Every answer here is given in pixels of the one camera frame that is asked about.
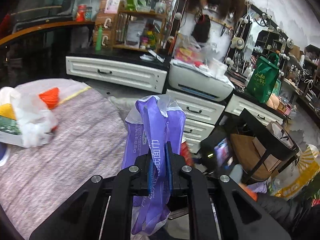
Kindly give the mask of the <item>green spray bottle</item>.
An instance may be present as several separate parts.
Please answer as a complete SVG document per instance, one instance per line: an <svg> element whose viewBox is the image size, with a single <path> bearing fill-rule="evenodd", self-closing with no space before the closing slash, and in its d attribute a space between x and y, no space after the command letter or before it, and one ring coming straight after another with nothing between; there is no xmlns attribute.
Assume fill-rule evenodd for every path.
<svg viewBox="0 0 320 240"><path fill-rule="evenodd" d="M102 37L103 37L103 27L100 26L97 30L97 39L96 39L96 45L95 45L96 51L101 50Z"/></svg>

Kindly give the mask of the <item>white green cardboard box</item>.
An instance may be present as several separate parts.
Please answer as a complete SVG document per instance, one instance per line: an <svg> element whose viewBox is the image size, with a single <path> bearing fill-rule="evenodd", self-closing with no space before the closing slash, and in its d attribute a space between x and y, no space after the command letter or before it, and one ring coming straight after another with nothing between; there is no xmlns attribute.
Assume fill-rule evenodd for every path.
<svg viewBox="0 0 320 240"><path fill-rule="evenodd" d="M23 146L22 133L17 121L7 117L0 117L0 141L5 144Z"/></svg>

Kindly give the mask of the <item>pink grey tablecloth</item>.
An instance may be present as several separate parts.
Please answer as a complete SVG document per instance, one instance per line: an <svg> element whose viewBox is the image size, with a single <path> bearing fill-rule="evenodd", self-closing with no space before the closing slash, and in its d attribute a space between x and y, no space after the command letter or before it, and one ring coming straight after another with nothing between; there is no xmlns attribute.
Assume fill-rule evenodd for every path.
<svg viewBox="0 0 320 240"><path fill-rule="evenodd" d="M83 86L53 113L53 139L41 147L11 146L1 167L1 206L23 239L91 176L114 176L123 161L126 126L98 91Z"/></svg>

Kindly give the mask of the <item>white printer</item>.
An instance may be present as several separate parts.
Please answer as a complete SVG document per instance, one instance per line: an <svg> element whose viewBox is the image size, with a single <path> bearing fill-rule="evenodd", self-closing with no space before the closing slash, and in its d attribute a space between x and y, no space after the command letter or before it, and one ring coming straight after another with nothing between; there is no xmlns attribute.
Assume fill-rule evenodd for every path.
<svg viewBox="0 0 320 240"><path fill-rule="evenodd" d="M215 78L204 65L197 68L176 59L170 61L168 82L176 90L216 102L225 100L234 90L234 85L226 76Z"/></svg>

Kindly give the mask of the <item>green tote bag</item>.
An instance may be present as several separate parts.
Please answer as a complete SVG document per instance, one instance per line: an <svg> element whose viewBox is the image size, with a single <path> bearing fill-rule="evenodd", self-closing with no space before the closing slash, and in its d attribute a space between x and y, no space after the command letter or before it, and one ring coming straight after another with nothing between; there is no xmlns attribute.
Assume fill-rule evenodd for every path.
<svg viewBox="0 0 320 240"><path fill-rule="evenodd" d="M266 103L274 89L279 74L278 62L279 56L276 53L271 53L267 58L260 56L257 59L246 90L260 103Z"/></svg>

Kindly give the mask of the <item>white plastic bag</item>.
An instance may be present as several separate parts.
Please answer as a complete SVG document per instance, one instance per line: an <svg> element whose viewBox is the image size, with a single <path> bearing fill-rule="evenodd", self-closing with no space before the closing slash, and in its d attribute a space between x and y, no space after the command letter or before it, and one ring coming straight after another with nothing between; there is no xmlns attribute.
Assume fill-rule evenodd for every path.
<svg viewBox="0 0 320 240"><path fill-rule="evenodd" d="M24 148L49 143L58 125L39 94L20 93L11 87L1 88L1 116L17 121Z"/></svg>

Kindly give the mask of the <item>white long desk drawer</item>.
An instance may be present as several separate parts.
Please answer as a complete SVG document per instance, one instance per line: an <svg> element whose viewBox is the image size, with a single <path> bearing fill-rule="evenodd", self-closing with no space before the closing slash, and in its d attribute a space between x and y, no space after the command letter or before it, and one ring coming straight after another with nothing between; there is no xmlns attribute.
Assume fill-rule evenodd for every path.
<svg viewBox="0 0 320 240"><path fill-rule="evenodd" d="M158 94L162 93L167 77L166 71L152 67L77 56L66 57L66 73Z"/></svg>

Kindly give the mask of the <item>white drawer cabinet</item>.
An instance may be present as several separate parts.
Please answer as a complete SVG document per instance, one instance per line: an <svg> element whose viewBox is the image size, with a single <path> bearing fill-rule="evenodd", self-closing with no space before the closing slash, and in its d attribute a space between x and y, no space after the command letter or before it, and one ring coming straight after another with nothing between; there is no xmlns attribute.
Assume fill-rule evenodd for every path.
<svg viewBox="0 0 320 240"><path fill-rule="evenodd" d="M166 94L174 99L184 111L186 120L183 136L189 151L197 153L201 141L213 131L225 106L171 89L167 89Z"/></svg>

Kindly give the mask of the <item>orange wrapper piece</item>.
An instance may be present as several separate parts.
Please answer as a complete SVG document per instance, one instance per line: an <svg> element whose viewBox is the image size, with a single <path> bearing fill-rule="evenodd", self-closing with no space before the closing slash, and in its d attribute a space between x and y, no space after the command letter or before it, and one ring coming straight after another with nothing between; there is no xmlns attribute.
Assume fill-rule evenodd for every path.
<svg viewBox="0 0 320 240"><path fill-rule="evenodd" d="M54 87L39 94L39 98L47 105L48 109L54 109L59 103L59 93L60 90Z"/></svg>

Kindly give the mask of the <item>red tin can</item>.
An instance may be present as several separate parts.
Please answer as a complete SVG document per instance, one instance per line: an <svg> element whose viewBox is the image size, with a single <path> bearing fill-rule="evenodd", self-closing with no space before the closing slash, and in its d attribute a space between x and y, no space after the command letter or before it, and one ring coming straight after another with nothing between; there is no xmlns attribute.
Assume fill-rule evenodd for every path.
<svg viewBox="0 0 320 240"><path fill-rule="evenodd" d="M77 12L76 12L76 22L84 22L86 20L85 14L87 10L87 5L80 4L78 5Z"/></svg>

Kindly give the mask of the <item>white right desk drawer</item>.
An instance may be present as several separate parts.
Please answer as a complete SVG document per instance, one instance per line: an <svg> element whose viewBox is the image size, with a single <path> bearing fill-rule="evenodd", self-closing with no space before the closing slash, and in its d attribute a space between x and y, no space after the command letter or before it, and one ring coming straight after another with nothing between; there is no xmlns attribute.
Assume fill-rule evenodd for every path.
<svg viewBox="0 0 320 240"><path fill-rule="evenodd" d="M249 113L255 116L265 126L274 121L277 121L281 125L283 124L283 118L274 114L272 108L268 106L263 108L237 95L232 95L225 112L239 116L243 109L247 109Z"/></svg>

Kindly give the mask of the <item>purple tissue pack wrapper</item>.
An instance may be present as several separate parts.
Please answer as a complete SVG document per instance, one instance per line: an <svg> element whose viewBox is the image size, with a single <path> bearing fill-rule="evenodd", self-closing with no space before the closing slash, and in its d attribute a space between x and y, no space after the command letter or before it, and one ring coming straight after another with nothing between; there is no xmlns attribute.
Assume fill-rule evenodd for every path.
<svg viewBox="0 0 320 240"><path fill-rule="evenodd" d="M165 163L165 143L171 142L174 154L180 154L185 113L169 95L151 95L138 99L127 115L127 139L121 167L134 165L136 158L151 154L155 165L153 191L134 197L131 233L150 236L158 231L170 215Z"/></svg>

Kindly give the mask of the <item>wooden desktop shelf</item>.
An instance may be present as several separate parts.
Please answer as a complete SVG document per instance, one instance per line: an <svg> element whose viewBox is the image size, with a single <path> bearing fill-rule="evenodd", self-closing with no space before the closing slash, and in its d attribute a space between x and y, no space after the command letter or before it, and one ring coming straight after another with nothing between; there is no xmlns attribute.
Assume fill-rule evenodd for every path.
<svg viewBox="0 0 320 240"><path fill-rule="evenodd" d="M158 52L164 40L167 13L119 9L112 49Z"/></svg>

